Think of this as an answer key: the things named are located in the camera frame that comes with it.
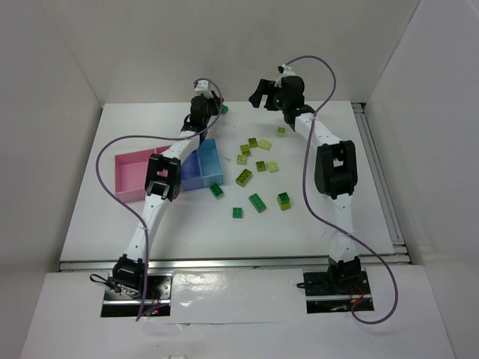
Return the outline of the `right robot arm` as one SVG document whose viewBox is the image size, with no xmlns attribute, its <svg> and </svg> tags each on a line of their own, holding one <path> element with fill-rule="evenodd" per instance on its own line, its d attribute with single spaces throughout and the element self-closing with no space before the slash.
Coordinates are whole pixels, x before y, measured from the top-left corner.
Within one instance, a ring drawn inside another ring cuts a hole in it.
<svg viewBox="0 0 479 359">
<path fill-rule="evenodd" d="M 261 79 L 248 98 L 257 108 L 264 97 L 264 108 L 281 111 L 291 129 L 309 141 L 307 148 L 314 150 L 314 184 L 324 197 L 328 210 L 335 217 L 328 222 L 335 234 L 329 245 L 329 267 L 326 277 L 319 283 L 307 283 L 305 288 L 321 286 L 333 294 L 343 295 L 359 282 L 361 263 L 355 242 L 351 238 L 353 220 L 352 195 L 358 182 L 356 146 L 353 141 L 334 135 L 305 103 L 305 83 L 299 76 L 284 76 L 276 81 Z"/>
</svg>

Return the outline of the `lime sloped lego brick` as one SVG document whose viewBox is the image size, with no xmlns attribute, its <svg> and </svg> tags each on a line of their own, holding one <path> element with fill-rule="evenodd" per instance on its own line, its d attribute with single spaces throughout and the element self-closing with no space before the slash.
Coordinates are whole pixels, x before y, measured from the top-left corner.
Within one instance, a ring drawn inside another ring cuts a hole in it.
<svg viewBox="0 0 479 359">
<path fill-rule="evenodd" d="M 272 144 L 268 140 L 260 139 L 257 143 L 257 147 L 262 150 L 270 151 Z"/>
</svg>

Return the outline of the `lime lego brick upside down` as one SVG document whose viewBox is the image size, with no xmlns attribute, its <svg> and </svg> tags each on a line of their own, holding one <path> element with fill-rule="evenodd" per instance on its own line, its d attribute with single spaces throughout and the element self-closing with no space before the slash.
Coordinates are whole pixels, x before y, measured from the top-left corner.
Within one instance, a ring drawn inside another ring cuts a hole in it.
<svg viewBox="0 0 479 359">
<path fill-rule="evenodd" d="M 257 139 L 256 138 L 249 138 L 248 139 L 248 145 L 250 148 L 255 148 L 258 146 L 257 144 Z"/>
</svg>

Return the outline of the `lime lego brick left edge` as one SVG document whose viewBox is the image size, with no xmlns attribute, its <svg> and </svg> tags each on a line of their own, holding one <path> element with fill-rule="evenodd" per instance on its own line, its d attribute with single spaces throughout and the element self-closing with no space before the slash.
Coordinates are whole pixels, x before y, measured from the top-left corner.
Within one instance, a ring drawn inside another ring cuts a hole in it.
<svg viewBox="0 0 479 359">
<path fill-rule="evenodd" d="M 247 145 L 247 144 L 241 145 L 240 146 L 240 151 L 244 156 L 250 156 L 251 155 L 249 145 Z"/>
</svg>

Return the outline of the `pale lime sloped lego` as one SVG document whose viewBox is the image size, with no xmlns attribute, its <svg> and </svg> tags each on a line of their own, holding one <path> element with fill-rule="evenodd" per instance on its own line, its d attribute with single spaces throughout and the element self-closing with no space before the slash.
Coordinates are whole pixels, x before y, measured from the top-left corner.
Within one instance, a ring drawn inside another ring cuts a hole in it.
<svg viewBox="0 0 479 359">
<path fill-rule="evenodd" d="M 237 164 L 238 165 L 246 165 L 246 161 L 247 161 L 247 156 L 246 155 L 239 154 L 237 156 Z"/>
</svg>

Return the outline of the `purple blue container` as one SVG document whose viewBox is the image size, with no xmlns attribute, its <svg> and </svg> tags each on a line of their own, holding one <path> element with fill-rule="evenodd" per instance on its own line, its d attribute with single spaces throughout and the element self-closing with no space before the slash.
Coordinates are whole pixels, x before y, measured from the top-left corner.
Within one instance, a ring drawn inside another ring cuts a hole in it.
<svg viewBox="0 0 479 359">
<path fill-rule="evenodd" d="M 204 186 L 198 152 L 193 151 L 182 163 L 182 190 L 192 191 Z"/>
</svg>

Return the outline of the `pale lime lego brick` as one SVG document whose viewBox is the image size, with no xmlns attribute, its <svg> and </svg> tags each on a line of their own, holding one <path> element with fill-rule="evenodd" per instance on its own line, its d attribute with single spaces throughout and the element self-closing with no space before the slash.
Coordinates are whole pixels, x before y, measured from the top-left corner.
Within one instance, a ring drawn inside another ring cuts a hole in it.
<svg viewBox="0 0 479 359">
<path fill-rule="evenodd" d="M 276 161 L 266 162 L 266 168 L 270 173 L 275 173 L 279 171 L 279 167 Z"/>
</svg>

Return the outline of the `lime long lego brick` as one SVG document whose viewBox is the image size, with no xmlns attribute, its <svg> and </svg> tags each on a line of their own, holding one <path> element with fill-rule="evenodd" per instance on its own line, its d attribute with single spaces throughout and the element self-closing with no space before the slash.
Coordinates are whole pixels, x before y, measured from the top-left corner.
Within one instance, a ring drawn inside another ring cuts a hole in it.
<svg viewBox="0 0 479 359">
<path fill-rule="evenodd" d="M 249 169 L 244 169 L 236 178 L 235 183 L 240 187 L 244 187 L 252 177 L 252 172 Z"/>
</svg>

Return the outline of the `pink container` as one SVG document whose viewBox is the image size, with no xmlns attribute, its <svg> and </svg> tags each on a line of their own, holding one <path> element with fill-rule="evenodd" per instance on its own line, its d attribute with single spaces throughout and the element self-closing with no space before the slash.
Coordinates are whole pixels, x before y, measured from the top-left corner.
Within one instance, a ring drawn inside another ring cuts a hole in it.
<svg viewBox="0 0 479 359">
<path fill-rule="evenodd" d="M 175 200 L 181 187 L 183 148 L 157 147 L 115 156 L 115 196 L 124 203 L 156 194 Z"/>
</svg>

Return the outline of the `green long lego brick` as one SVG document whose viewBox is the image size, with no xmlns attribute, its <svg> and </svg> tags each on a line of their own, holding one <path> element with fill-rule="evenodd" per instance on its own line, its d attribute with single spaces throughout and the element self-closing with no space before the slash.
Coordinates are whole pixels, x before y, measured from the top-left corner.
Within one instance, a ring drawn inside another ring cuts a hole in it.
<svg viewBox="0 0 479 359">
<path fill-rule="evenodd" d="M 261 213 L 266 209 L 266 204 L 263 202 L 261 197 L 259 196 L 258 193 L 254 193 L 248 197 L 248 200 L 254 207 L 254 209 L 258 212 Z"/>
</svg>

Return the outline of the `green small lego brick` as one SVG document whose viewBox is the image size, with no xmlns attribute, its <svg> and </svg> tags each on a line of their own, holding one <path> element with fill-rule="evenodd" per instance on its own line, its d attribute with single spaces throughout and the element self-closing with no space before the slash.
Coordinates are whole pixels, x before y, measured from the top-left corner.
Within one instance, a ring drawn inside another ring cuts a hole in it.
<svg viewBox="0 0 479 359">
<path fill-rule="evenodd" d="M 242 207 L 234 207 L 232 209 L 232 218 L 242 218 L 242 217 L 243 217 Z"/>
</svg>

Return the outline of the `aluminium rail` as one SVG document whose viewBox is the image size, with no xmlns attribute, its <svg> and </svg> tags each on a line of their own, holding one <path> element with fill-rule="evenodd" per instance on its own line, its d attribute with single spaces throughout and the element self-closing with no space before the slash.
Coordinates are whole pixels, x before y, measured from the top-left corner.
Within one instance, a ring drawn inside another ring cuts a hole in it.
<svg viewBox="0 0 479 359">
<path fill-rule="evenodd" d="M 76 271 L 110 271 L 114 261 L 62 262 L 60 272 Z M 318 257 L 277 257 L 277 258 L 243 258 L 216 260 L 153 260 L 150 271 L 203 270 L 203 269 L 272 269 L 286 267 L 318 267 L 327 266 L 329 260 L 325 256 Z"/>
<path fill-rule="evenodd" d="M 385 215 L 385 221 L 390 233 L 391 241 L 394 247 L 399 245 L 405 246 L 399 221 L 397 220 L 396 211 L 392 203 L 391 195 L 385 181 L 385 175 L 379 159 L 379 154 L 373 140 L 372 132 L 364 112 L 365 104 L 360 102 L 352 102 L 353 114 L 359 128 L 362 143 L 366 152 L 367 159 L 375 182 L 376 190 L 379 195 L 379 202 Z"/>
</svg>

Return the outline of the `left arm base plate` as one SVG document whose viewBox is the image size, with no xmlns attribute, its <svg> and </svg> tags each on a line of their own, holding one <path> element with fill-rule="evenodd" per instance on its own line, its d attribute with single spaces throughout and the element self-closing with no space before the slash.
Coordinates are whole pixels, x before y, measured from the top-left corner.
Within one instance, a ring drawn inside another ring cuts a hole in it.
<svg viewBox="0 0 479 359">
<path fill-rule="evenodd" d="M 140 310 L 142 294 L 135 289 L 114 285 L 109 274 L 103 295 L 102 318 L 136 317 Z M 156 274 L 148 276 L 147 294 L 142 312 L 146 317 L 167 317 L 171 315 L 171 294 L 173 275 Z"/>
</svg>

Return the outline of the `aluminium rail front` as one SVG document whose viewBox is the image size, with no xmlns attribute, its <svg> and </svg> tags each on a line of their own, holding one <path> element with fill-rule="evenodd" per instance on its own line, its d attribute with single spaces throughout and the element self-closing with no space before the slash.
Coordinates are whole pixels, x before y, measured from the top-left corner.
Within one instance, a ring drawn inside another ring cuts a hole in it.
<svg viewBox="0 0 479 359">
<path fill-rule="evenodd" d="M 114 261 L 62 262 L 60 272 L 76 271 L 110 271 Z M 203 269 L 272 269 L 286 267 L 318 267 L 327 266 L 329 260 L 325 256 L 318 257 L 277 257 L 277 258 L 243 258 L 216 260 L 153 260 L 150 271 L 203 270 Z"/>
</svg>

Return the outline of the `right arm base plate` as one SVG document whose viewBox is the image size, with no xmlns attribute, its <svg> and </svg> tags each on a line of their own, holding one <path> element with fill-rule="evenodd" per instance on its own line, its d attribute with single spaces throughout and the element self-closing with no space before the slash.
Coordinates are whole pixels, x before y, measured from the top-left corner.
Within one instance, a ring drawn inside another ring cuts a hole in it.
<svg viewBox="0 0 479 359">
<path fill-rule="evenodd" d="M 296 287 L 305 293 L 308 314 L 346 313 L 354 304 L 358 312 L 374 310 L 366 271 L 341 283 L 334 283 L 326 272 L 305 272 Z"/>
</svg>

